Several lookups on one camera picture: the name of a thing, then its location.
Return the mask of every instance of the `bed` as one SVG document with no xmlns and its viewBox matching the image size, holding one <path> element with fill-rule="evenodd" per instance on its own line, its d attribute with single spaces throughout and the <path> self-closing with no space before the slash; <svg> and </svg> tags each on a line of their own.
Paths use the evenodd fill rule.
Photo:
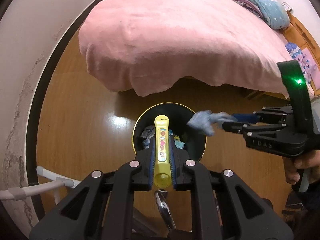
<svg viewBox="0 0 320 240">
<path fill-rule="evenodd" d="M 191 76 L 287 96 L 287 39 L 232 0 L 104 0 L 79 32 L 89 74 L 147 96 Z"/>
<path fill-rule="evenodd" d="M 304 25 L 296 17 L 294 17 L 290 12 L 288 12 L 288 16 L 290 19 L 290 25 L 287 28 L 282 29 L 281 33 L 284 35 L 288 42 L 297 44 L 303 51 L 307 50 L 308 54 L 310 54 L 310 57 L 317 64 L 317 68 L 320 69 L 319 45 L 316 43 L 315 39 L 308 32 L 308 30 L 304 27 Z M 315 83 L 314 77 L 312 78 L 310 87 L 308 87 L 308 89 L 311 99 L 320 96 L 320 86 L 319 84 Z M 283 94 L 280 93 L 270 93 L 259 90 L 246 91 L 244 95 L 248 99 L 257 99 L 262 95 L 269 95 L 281 99 L 287 99 Z"/>
</svg>

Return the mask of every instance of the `wooden bed frame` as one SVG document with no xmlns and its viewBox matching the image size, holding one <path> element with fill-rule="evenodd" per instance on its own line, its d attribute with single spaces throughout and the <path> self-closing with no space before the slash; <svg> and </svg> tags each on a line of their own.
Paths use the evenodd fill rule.
<svg viewBox="0 0 320 240">
<path fill-rule="evenodd" d="M 303 24 L 294 17 L 290 12 L 288 12 L 290 18 L 290 26 L 282 29 L 281 33 L 285 36 L 287 41 L 293 42 L 297 44 L 301 49 L 308 48 L 313 59 L 318 64 L 318 68 L 320 69 L 320 48 L 316 43 L 315 39 L 311 36 L 308 30 L 303 26 Z M 311 86 L 315 93 L 315 96 L 320 95 L 320 89 L 316 90 L 313 81 L 311 80 Z M 249 94 L 246 95 L 248 99 L 258 98 L 262 95 L 269 95 L 277 98 L 286 99 L 284 95 L 280 93 L 270 93 L 270 92 L 262 92 L 259 90 L 253 90 Z"/>
</svg>

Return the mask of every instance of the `finger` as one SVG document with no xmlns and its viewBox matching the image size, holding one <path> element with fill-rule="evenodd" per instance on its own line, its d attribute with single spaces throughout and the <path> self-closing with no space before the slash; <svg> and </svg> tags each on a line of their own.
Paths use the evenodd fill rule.
<svg viewBox="0 0 320 240">
<path fill-rule="evenodd" d="M 306 169 L 320 166 L 320 151 L 313 150 L 311 152 L 301 155 L 299 158 L 295 160 L 294 166 L 297 169 Z"/>
<path fill-rule="evenodd" d="M 309 183 L 314 183 L 320 179 L 320 166 L 312 168 L 311 174 L 309 176 Z"/>
<path fill-rule="evenodd" d="M 297 172 L 297 169 L 293 165 L 293 161 L 289 158 L 283 157 L 284 173 L 286 182 L 290 184 L 295 184 L 300 180 L 300 175 Z"/>
</svg>

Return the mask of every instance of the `peeling paint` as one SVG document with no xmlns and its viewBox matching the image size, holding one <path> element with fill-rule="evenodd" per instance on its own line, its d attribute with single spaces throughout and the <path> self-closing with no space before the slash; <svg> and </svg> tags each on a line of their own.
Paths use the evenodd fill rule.
<svg viewBox="0 0 320 240">
<path fill-rule="evenodd" d="M 4 154 L 4 161 L 3 161 L 3 165 L 2 165 L 2 178 L 3 178 L 3 182 L 5 184 L 6 187 L 9 187 L 9 180 L 12 179 L 11 176 L 12 174 L 9 173 L 9 169 L 12 168 L 13 165 L 18 163 L 18 168 L 19 168 L 19 184 L 20 187 L 22 186 L 22 183 L 25 179 L 24 177 L 24 162 L 23 162 L 23 153 L 22 152 L 14 152 L 11 150 L 11 144 L 14 141 L 14 136 L 17 133 L 17 127 L 19 124 L 19 118 L 20 118 L 20 108 L 21 108 L 21 104 L 23 102 L 23 99 L 29 94 L 33 92 L 33 89 L 31 88 L 31 84 L 30 84 L 30 78 L 32 77 L 32 75 L 35 72 L 35 68 L 36 66 L 42 61 L 44 60 L 44 56 L 41 55 L 34 63 L 31 72 L 29 73 L 29 75 L 26 77 L 26 79 L 24 80 L 23 86 L 22 86 L 22 90 L 21 93 L 19 95 L 19 101 L 16 105 L 16 111 L 15 111 L 15 115 L 13 118 L 13 127 L 7 137 L 6 140 L 6 148 L 5 148 L 5 154 Z"/>
<path fill-rule="evenodd" d="M 31 208 L 28 206 L 27 204 L 27 201 L 25 199 L 22 199 L 22 202 L 23 202 L 23 208 L 24 208 L 24 213 L 28 219 L 28 224 L 31 228 L 33 228 L 33 225 L 32 225 L 32 210 Z"/>
<path fill-rule="evenodd" d="M 58 38 L 60 38 L 60 36 L 61 36 L 61 32 L 62 32 L 62 29 L 63 29 L 63 26 L 62 26 L 62 25 L 60 25 L 59 30 L 56 32 L 56 34 L 55 34 L 55 35 L 53 35 L 53 39 L 54 39 L 55 41 L 57 41 L 57 40 L 58 40 Z"/>
</svg>

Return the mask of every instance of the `trash can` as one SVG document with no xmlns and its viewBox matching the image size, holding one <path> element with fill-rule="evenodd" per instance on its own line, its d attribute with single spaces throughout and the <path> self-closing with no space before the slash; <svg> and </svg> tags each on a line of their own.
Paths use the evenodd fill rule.
<svg viewBox="0 0 320 240">
<path fill-rule="evenodd" d="M 143 139 L 140 137 L 144 128 L 154 125 L 155 118 L 164 114 L 169 118 L 169 129 L 185 143 L 184 150 L 188 151 L 190 159 L 200 161 L 207 143 L 207 136 L 187 126 L 194 115 L 189 107 L 178 103 L 160 103 L 148 108 L 136 121 L 132 132 L 132 147 L 135 152 L 143 150 Z"/>
</svg>

